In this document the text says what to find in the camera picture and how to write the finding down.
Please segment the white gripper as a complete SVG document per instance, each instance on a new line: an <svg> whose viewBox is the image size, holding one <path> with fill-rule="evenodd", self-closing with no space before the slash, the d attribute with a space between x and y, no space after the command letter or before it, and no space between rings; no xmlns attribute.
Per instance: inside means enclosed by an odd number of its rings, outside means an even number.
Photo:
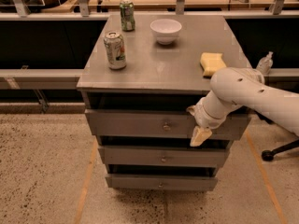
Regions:
<svg viewBox="0 0 299 224"><path fill-rule="evenodd" d="M210 116L201 101L196 105L189 106L186 111L194 117L198 125L192 132L191 147L201 146L212 135L211 130L219 128L225 122L225 118L216 119Z"/></svg>

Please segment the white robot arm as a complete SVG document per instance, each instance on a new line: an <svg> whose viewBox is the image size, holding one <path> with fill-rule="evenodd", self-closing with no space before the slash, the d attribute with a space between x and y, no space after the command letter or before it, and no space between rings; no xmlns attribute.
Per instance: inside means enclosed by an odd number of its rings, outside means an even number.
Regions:
<svg viewBox="0 0 299 224"><path fill-rule="evenodd" d="M245 106L299 136L299 94L264 84L256 69L226 67L210 79L211 91L187 110L194 116L191 146L201 146L226 117Z"/></svg>

